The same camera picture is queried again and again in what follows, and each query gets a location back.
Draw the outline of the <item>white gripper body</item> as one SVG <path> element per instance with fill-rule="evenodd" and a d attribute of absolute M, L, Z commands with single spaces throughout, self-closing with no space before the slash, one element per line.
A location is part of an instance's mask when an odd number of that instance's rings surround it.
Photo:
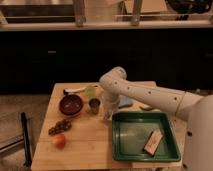
<path fill-rule="evenodd" d="M 119 96 L 113 94 L 103 95 L 103 105 L 104 105 L 104 119 L 109 120 L 114 112 L 118 110 L 119 106 Z"/>

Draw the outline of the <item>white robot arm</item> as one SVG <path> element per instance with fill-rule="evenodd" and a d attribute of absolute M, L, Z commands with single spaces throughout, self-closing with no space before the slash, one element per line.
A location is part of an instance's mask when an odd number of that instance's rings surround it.
<path fill-rule="evenodd" d="M 115 67 L 99 79 L 105 110 L 115 111 L 124 95 L 186 121 L 181 171 L 213 171 L 213 95 L 151 87 L 126 78 L 126 71 Z"/>

